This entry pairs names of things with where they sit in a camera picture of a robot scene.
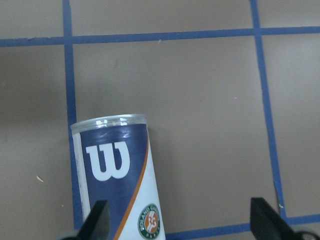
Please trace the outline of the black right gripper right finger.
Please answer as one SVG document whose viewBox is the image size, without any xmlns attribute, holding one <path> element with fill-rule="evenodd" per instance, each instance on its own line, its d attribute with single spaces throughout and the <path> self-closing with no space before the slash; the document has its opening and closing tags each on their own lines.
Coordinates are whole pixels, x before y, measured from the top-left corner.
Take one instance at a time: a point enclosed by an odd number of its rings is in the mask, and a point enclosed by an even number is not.
<svg viewBox="0 0 320 240">
<path fill-rule="evenodd" d="M 299 240 L 300 236 L 263 197 L 250 199 L 250 230 L 256 240 Z"/>
</svg>

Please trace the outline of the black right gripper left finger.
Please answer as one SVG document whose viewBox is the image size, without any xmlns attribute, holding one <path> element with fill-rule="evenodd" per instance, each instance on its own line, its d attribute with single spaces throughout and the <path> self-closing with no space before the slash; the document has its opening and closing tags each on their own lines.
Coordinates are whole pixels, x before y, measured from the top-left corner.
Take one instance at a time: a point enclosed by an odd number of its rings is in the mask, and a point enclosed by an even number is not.
<svg viewBox="0 0 320 240">
<path fill-rule="evenodd" d="M 109 203 L 98 200 L 84 221 L 76 240 L 107 240 L 110 232 Z"/>
</svg>

